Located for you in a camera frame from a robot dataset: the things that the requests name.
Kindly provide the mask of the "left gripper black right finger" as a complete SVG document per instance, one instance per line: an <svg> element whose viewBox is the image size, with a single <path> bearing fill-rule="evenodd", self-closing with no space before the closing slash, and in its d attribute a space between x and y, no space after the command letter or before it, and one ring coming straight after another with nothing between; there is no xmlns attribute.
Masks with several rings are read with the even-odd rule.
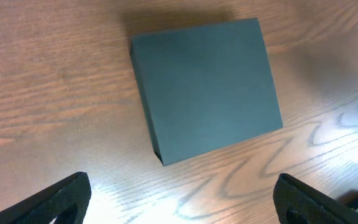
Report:
<svg viewBox="0 0 358 224"><path fill-rule="evenodd" d="M290 174L278 176L273 202L281 224L351 224L344 221L351 211L345 204Z"/></svg>

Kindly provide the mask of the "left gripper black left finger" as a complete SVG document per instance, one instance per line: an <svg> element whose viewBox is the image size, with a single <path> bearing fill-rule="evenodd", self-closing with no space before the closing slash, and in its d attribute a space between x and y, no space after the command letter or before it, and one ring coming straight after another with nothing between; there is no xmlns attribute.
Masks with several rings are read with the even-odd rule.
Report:
<svg viewBox="0 0 358 224"><path fill-rule="evenodd" d="M0 224L82 224L91 198L87 173L76 172L0 212Z"/></svg>

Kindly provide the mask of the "black gift box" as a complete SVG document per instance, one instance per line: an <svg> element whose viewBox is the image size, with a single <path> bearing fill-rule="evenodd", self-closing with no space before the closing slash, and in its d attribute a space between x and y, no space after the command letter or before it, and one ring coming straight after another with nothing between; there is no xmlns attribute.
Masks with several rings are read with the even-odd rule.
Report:
<svg viewBox="0 0 358 224"><path fill-rule="evenodd" d="M130 56L164 166L283 126L256 18L136 35Z"/></svg>

